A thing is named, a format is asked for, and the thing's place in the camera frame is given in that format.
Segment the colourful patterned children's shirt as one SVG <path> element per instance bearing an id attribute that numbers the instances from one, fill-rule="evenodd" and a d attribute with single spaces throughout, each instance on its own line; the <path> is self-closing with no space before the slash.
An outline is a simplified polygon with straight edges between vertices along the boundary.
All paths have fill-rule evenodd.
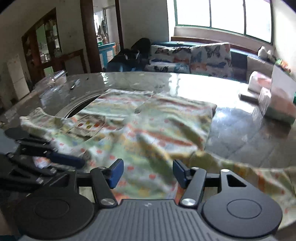
<path id="1" fill-rule="evenodd" d="M 212 173 L 233 171 L 280 205 L 282 228 L 294 223 L 295 167 L 256 168 L 206 152 L 215 109 L 215 104 L 164 93 L 109 89 L 71 118 L 36 108 L 20 122 L 58 152 L 84 159 L 84 172 L 122 159 L 125 170 L 114 190 L 117 200 L 179 200 L 182 191 L 172 165 L 181 160 Z"/>

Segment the silver black pen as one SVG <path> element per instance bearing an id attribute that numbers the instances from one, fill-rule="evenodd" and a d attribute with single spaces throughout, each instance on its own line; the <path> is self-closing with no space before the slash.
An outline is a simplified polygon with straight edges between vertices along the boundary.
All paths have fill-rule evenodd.
<path id="1" fill-rule="evenodd" d="M 78 87 L 79 84 L 80 84 L 80 79 L 75 80 L 71 85 L 70 90 L 73 90 L 75 87 Z"/>

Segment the clear plastic container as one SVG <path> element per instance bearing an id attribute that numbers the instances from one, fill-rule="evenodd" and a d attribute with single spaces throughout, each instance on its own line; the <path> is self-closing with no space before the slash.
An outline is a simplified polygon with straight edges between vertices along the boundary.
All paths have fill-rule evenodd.
<path id="1" fill-rule="evenodd" d="M 49 74 L 35 84 L 34 90 L 38 94 L 42 94 L 48 90 L 56 90 L 59 86 L 64 85 L 67 82 L 66 74 L 67 72 L 65 70 Z"/>

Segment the white refrigerator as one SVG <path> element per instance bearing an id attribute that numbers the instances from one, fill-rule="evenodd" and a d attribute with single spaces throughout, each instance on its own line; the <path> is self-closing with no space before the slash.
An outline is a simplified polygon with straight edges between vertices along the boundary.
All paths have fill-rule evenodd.
<path id="1" fill-rule="evenodd" d="M 30 93 L 19 55 L 15 55 L 7 62 L 7 67 L 15 89 L 16 97 L 21 100 Z"/>

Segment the dark wooden cabinet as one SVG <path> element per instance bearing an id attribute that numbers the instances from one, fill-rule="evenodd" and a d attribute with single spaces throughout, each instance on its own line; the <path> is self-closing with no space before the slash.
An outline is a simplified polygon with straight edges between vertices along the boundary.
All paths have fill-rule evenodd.
<path id="1" fill-rule="evenodd" d="M 64 53 L 60 44 L 56 9 L 52 9 L 22 36 L 31 84 L 64 70 L 67 75 L 87 72 L 83 50 Z"/>

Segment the plastic wrapped tissue box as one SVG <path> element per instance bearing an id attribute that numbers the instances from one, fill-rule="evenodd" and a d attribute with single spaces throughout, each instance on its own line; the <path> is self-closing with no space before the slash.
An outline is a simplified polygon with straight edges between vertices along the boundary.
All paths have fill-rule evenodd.
<path id="1" fill-rule="evenodd" d="M 295 122 L 295 104 L 282 90 L 272 93 L 269 89 L 262 87 L 258 96 L 258 106 L 263 116 L 267 118 L 290 126 Z"/>

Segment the blue white small cabinet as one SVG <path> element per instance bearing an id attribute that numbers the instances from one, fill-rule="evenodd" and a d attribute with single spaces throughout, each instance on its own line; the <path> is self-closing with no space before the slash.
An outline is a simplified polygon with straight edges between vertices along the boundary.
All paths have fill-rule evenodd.
<path id="1" fill-rule="evenodd" d="M 101 63 L 102 69 L 106 69 L 108 63 L 114 58 L 115 49 L 116 49 L 115 43 L 98 45 L 98 51 L 99 51 L 99 57 L 100 57 L 100 63 Z"/>

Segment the pink tissue pack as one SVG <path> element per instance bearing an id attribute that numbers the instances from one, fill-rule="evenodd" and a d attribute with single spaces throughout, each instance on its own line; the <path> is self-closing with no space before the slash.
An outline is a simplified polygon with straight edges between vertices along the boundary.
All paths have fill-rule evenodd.
<path id="1" fill-rule="evenodd" d="M 249 91 L 260 94 L 262 88 L 270 89 L 270 87 L 271 78 L 257 71 L 251 73 L 248 82 Z"/>

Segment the butterfly pillow right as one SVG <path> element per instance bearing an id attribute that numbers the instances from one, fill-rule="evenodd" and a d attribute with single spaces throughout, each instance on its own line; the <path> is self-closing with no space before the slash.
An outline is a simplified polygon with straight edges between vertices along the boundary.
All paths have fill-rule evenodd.
<path id="1" fill-rule="evenodd" d="M 191 47 L 190 72 L 219 78 L 232 78 L 229 43 L 203 44 Z"/>

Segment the butterfly pillow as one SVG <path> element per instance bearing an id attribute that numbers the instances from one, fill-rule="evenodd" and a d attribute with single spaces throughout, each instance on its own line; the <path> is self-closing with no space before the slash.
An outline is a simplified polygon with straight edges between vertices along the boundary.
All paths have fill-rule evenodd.
<path id="1" fill-rule="evenodd" d="M 144 70 L 149 72 L 172 72 L 190 74 L 190 47 L 167 47 L 151 45 L 149 62 Z"/>
<path id="2" fill-rule="evenodd" d="M 232 78 L 229 43 L 203 44 L 191 47 L 190 72 L 219 78 Z"/>

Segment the butterfly pillow left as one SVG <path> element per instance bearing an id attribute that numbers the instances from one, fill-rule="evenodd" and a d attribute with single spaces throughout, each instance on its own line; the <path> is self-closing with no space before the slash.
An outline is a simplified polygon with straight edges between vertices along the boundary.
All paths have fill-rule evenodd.
<path id="1" fill-rule="evenodd" d="M 190 74 L 190 47 L 167 47 L 151 45 L 149 62 L 144 70 L 149 72 L 172 72 Z"/>

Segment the grey plain cushion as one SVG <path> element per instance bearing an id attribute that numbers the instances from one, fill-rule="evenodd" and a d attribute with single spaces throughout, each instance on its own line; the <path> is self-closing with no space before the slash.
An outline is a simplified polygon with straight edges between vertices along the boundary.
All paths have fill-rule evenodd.
<path id="1" fill-rule="evenodd" d="M 273 64 L 263 61 L 261 59 L 247 56 L 247 81 L 249 81 L 250 75 L 255 71 L 271 78 L 273 72 Z"/>

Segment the teal sofa bench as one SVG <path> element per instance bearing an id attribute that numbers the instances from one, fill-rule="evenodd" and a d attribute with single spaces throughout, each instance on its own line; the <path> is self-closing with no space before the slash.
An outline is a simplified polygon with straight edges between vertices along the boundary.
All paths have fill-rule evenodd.
<path id="1" fill-rule="evenodd" d="M 198 45 L 208 45 L 208 43 L 199 42 L 182 42 L 182 41 L 170 41 L 170 42 L 153 42 L 152 45 L 166 46 L 166 47 L 196 47 Z M 233 78 L 240 82 L 248 82 L 249 75 L 252 73 L 248 70 L 247 57 L 257 58 L 256 55 L 246 51 L 238 50 L 236 48 L 230 48 L 232 59 Z"/>

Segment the white plush toy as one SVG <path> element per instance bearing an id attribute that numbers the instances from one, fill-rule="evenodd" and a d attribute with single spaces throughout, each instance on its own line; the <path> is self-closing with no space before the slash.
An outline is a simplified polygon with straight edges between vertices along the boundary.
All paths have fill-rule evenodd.
<path id="1" fill-rule="evenodd" d="M 264 46 L 261 46 L 261 48 L 258 50 L 257 56 L 264 60 L 264 61 L 273 61 L 273 51 L 267 50 Z"/>

